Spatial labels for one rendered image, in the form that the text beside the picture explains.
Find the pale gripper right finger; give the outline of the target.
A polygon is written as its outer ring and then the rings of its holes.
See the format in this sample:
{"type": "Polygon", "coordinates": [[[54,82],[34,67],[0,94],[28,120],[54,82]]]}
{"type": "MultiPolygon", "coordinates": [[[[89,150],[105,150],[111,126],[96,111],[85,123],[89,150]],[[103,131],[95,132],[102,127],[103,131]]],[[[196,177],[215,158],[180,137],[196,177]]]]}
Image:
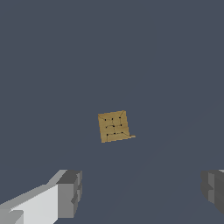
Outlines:
{"type": "Polygon", "coordinates": [[[224,170],[202,171],[200,178],[203,196],[224,214],[224,170]]]}

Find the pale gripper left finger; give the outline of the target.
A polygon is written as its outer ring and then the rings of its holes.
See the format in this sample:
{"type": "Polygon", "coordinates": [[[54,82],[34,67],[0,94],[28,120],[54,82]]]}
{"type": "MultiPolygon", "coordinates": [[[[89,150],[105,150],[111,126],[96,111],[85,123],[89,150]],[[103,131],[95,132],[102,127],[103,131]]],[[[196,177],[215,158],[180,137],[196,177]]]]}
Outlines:
{"type": "Polygon", "coordinates": [[[82,171],[59,170],[38,186],[0,205],[0,224],[54,224],[73,218],[82,195],[82,171]]]}

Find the tan wooden block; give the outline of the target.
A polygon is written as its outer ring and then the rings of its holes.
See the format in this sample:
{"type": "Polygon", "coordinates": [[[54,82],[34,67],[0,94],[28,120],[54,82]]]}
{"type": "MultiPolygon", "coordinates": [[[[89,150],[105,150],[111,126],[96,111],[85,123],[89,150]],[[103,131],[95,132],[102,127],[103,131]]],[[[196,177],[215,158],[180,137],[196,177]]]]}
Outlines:
{"type": "Polygon", "coordinates": [[[130,134],[125,110],[99,114],[98,122],[103,143],[135,137],[130,134]]]}

